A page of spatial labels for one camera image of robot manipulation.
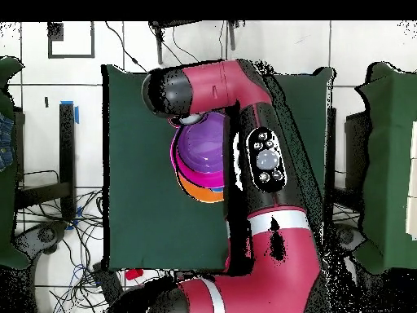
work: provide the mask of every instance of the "green table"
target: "green table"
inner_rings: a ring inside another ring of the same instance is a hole
[[[103,106],[110,113],[110,268],[223,269],[227,255],[223,203],[194,201],[178,186],[169,159],[175,129],[143,104],[146,74],[123,73],[111,65],[105,70],[104,81],[109,82],[103,82],[103,92],[109,92],[109,105]],[[322,222],[327,84],[332,74],[331,68],[323,68],[314,75],[266,78],[292,155],[304,158],[297,160],[297,173],[314,209],[315,229]]]
[[[412,123],[417,121],[417,75],[386,63],[370,66],[357,90],[368,107],[372,132],[369,167],[363,185],[363,231],[369,241],[355,252],[371,273],[417,268],[417,241],[406,234]]]
[[[7,93],[7,81],[23,68],[15,58],[0,59],[0,113],[15,120],[13,103]],[[15,147],[15,132],[12,131],[12,143]],[[0,173],[0,265],[15,269],[24,269],[29,265],[25,254],[16,250],[11,243],[15,230],[15,190],[17,160]]]

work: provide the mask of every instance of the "blue wire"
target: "blue wire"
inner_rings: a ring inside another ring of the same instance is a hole
[[[72,272],[72,278],[71,278],[71,281],[69,282],[69,286],[68,286],[68,290],[67,290],[67,292],[65,293],[65,298],[64,298],[64,301],[66,301],[67,300],[67,296],[69,295],[69,292],[71,291],[71,289],[72,289],[72,281],[74,280],[74,278],[77,278],[78,280],[79,280],[79,278],[77,277],[77,273],[80,271],[80,270],[85,270],[86,268],[82,265],[82,264],[78,264],[77,266],[75,266],[74,267],[74,270],[73,270],[73,272]],[[56,313],[60,313],[61,312],[61,310],[63,309],[63,306],[62,306],[62,304],[60,304],[60,307],[59,307],[59,309],[56,311]]]

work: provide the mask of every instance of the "red robot arm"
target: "red robot arm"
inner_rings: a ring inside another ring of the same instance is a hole
[[[320,273],[319,258],[292,157],[262,76],[246,60],[157,69],[147,76],[142,93],[145,104],[162,117],[238,109],[225,126],[225,216],[231,234],[246,233],[245,224],[250,224],[252,270],[243,276],[218,275],[214,281],[182,282],[183,313],[304,313]],[[234,168],[233,143],[240,174]],[[232,214],[243,214],[248,221],[235,222]],[[168,305],[158,302],[149,313],[173,313],[167,312]],[[170,306],[172,310],[178,303]]]

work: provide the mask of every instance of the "denim fabric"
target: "denim fabric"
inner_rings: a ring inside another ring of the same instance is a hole
[[[0,113],[0,172],[13,163],[11,130],[14,122]]]
[[[0,113],[0,131],[10,134],[14,124],[15,122],[13,120]]]
[[[10,143],[11,143],[10,134],[0,130],[0,147],[9,147]]]

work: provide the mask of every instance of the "purple bowl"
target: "purple bowl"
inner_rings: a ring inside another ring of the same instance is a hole
[[[177,148],[187,167],[198,173],[223,171],[223,125],[223,114],[209,112],[201,122],[184,128]]]

